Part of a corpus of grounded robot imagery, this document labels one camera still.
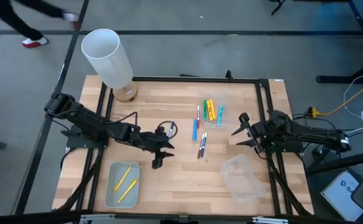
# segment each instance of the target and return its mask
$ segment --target cork base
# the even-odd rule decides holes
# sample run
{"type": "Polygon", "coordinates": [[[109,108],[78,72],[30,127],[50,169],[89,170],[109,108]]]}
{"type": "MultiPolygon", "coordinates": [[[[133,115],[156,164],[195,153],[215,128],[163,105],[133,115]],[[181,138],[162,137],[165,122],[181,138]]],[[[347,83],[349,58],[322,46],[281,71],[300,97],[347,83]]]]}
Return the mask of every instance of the cork base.
{"type": "Polygon", "coordinates": [[[130,102],[137,97],[137,85],[131,81],[130,84],[120,89],[113,89],[114,97],[122,103],[130,102]]]}

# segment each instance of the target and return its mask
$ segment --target red pen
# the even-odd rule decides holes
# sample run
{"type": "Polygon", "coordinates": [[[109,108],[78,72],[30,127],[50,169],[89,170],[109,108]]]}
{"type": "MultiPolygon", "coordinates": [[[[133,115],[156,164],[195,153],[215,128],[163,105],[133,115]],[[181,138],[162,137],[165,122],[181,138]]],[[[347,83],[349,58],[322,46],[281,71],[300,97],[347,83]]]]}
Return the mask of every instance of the red pen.
{"type": "Polygon", "coordinates": [[[197,111],[196,111],[196,128],[200,128],[200,106],[198,105],[197,111]]]}

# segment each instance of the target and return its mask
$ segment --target sneaker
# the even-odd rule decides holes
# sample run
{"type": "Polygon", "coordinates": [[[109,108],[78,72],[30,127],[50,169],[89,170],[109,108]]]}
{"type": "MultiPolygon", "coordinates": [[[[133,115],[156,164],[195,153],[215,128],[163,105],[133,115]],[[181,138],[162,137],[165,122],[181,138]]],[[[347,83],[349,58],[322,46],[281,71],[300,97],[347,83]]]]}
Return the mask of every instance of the sneaker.
{"type": "Polygon", "coordinates": [[[26,39],[25,41],[22,42],[22,45],[25,48],[36,48],[39,47],[41,45],[45,45],[49,43],[49,40],[46,39],[46,37],[42,37],[39,40],[31,40],[30,38],[26,39]]]}
{"type": "Polygon", "coordinates": [[[63,19],[71,22],[74,29],[78,28],[78,14],[69,11],[63,11],[63,19]]]}

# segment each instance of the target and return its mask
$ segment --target person's leg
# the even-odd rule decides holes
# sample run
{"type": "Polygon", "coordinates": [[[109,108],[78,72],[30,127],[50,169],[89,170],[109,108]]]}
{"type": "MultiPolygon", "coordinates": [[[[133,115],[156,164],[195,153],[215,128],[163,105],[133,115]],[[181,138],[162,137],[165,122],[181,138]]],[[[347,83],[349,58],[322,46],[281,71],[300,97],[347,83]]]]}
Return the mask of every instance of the person's leg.
{"type": "Polygon", "coordinates": [[[47,16],[63,19],[63,12],[65,12],[65,10],[60,9],[57,6],[53,6],[43,0],[16,0],[16,1],[27,7],[30,7],[31,9],[35,9],[36,11],[39,11],[47,16]]]}
{"type": "Polygon", "coordinates": [[[0,0],[0,19],[18,31],[21,35],[30,39],[24,47],[38,47],[47,44],[48,40],[37,30],[29,27],[20,17],[14,12],[10,0],[0,0]]]}

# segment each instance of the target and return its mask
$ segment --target person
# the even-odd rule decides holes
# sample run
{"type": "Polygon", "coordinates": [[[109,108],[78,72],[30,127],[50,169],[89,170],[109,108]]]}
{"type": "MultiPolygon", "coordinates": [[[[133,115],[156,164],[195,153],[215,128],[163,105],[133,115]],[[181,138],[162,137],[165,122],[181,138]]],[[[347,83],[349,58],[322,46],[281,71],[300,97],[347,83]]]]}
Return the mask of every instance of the person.
{"type": "MultiPolygon", "coordinates": [[[[69,21],[76,29],[76,22],[78,14],[60,9],[43,0],[16,0],[17,2],[35,9],[50,17],[61,18],[69,21]]],[[[26,48],[35,48],[49,43],[48,39],[44,37],[39,31],[29,27],[13,10],[11,0],[0,0],[0,19],[18,31],[27,39],[22,42],[26,48]]]]}

